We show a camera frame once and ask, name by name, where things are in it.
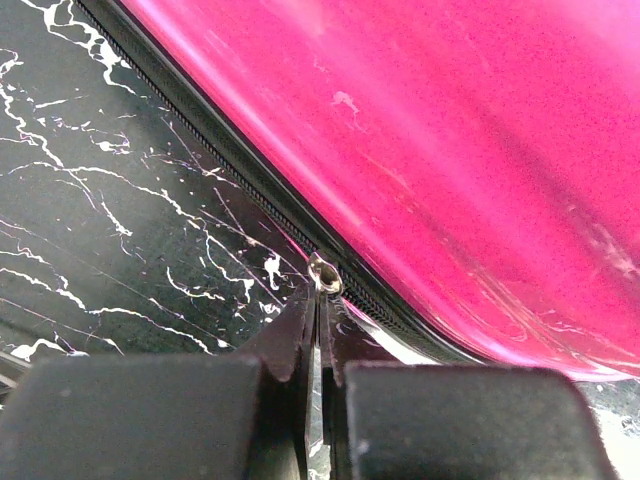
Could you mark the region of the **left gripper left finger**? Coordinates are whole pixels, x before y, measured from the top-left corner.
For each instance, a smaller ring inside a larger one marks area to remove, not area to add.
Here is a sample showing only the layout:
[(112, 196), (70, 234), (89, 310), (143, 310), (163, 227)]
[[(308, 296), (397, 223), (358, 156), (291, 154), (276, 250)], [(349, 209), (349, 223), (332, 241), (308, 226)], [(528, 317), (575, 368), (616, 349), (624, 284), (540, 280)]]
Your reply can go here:
[(315, 292), (239, 349), (37, 363), (1, 416), (5, 479), (303, 479)]

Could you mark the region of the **silver zipper pull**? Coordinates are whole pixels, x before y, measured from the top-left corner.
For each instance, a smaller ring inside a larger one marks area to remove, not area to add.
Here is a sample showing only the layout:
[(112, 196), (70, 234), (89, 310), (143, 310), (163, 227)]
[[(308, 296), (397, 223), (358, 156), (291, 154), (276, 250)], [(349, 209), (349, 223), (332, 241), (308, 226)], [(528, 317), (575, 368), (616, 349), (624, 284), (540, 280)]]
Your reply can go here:
[(337, 267), (320, 253), (310, 255), (307, 272), (317, 292), (327, 295), (340, 295), (343, 292), (343, 282)]

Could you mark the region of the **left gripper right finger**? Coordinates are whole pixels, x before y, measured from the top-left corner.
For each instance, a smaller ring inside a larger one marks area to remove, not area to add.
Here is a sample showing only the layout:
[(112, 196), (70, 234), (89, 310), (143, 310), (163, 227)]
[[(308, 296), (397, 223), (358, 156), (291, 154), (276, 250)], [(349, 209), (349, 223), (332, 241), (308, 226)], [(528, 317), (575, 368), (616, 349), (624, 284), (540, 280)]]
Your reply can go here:
[(612, 479), (574, 384), (548, 369), (405, 365), (317, 300), (324, 438), (335, 479)]

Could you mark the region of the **pink teal cartoon suitcase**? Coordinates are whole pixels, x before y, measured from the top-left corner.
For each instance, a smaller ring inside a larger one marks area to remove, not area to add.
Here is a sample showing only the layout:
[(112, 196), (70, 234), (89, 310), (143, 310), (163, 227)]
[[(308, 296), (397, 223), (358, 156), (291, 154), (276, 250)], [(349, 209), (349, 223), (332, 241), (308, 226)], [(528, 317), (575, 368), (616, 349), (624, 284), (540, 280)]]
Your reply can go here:
[(635, 1), (86, 1), (349, 301), (449, 361), (639, 373)]

